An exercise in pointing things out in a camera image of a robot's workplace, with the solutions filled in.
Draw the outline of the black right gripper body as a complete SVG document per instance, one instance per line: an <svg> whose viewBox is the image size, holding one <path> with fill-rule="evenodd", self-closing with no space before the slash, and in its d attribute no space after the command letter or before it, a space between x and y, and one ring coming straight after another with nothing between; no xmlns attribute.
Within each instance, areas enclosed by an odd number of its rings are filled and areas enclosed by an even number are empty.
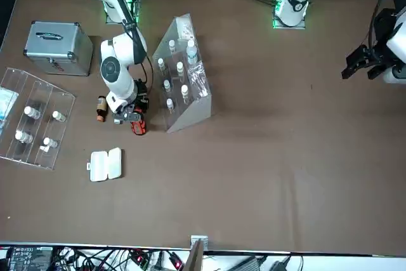
<svg viewBox="0 0 406 271"><path fill-rule="evenodd" d="M133 82L134 92L136 93L136 97L133 101L134 112L145 114L149 106L147 85L141 79L134 79Z"/></svg>

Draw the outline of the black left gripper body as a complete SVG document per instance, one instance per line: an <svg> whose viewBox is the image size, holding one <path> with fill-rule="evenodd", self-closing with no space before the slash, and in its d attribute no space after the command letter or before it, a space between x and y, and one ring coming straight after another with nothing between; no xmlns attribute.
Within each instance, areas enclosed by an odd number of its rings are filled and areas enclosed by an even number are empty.
<svg viewBox="0 0 406 271"><path fill-rule="evenodd" d="M373 62L383 65L393 58L386 43L390 38L396 23L395 10L383 8L372 22L372 30L375 33L375 42L370 47L370 57Z"/></svg>

